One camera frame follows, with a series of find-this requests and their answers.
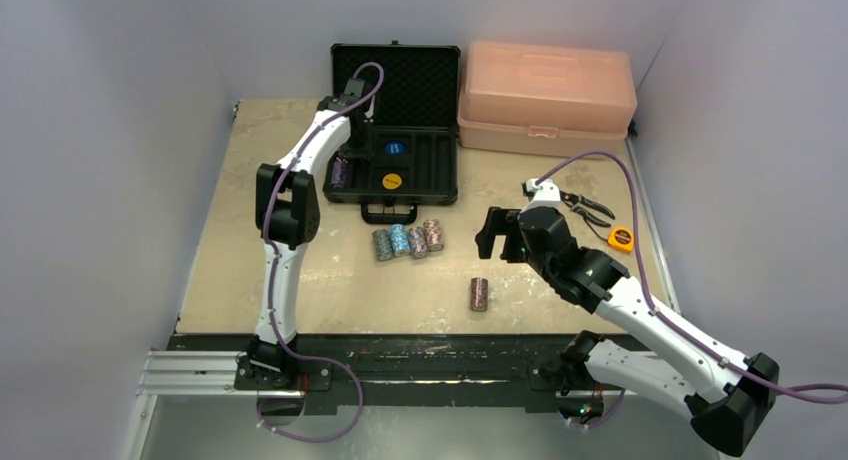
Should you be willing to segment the brown chip stack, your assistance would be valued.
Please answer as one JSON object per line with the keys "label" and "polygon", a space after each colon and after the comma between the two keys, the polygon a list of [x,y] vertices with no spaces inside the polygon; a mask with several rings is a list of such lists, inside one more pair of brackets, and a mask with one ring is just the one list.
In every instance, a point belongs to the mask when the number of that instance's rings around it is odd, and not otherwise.
{"label": "brown chip stack", "polygon": [[469,287],[469,309],[472,312],[485,312],[489,304],[489,282],[483,277],[474,277]]}

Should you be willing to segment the pink poker chip stack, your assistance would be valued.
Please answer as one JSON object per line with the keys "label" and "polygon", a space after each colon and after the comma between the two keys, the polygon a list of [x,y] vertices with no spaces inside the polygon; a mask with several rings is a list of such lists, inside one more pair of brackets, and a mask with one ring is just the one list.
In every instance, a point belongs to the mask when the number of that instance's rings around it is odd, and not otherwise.
{"label": "pink poker chip stack", "polygon": [[445,248],[441,224],[437,219],[428,219],[423,222],[425,242],[430,252],[441,251]]}

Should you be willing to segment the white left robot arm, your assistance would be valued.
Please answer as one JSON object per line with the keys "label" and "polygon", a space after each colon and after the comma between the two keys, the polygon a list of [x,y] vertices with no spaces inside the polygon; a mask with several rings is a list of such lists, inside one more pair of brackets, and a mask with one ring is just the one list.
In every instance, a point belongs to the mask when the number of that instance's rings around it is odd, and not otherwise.
{"label": "white left robot arm", "polygon": [[440,225],[417,226],[420,205],[458,196],[457,140],[450,127],[377,126],[375,98],[346,91],[318,103],[307,132],[275,164],[256,172],[255,224],[266,254],[259,323],[237,358],[238,390],[302,386],[306,353],[297,350],[300,270],[318,233],[321,195],[358,204],[379,261],[421,259],[444,247]]}

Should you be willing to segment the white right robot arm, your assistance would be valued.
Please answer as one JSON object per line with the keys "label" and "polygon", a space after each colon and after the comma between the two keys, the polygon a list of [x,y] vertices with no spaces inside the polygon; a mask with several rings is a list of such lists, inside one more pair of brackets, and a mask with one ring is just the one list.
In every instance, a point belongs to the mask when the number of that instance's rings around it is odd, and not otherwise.
{"label": "white right robot arm", "polygon": [[681,415],[715,450],[743,455],[775,404],[763,384],[778,380],[775,360],[723,344],[644,293],[623,264],[579,246],[552,207],[489,208],[475,237],[480,258],[491,256],[499,235],[502,260],[529,265],[561,299],[619,326],[645,348],[631,352],[583,331],[561,361],[569,384],[595,380],[632,391]]}

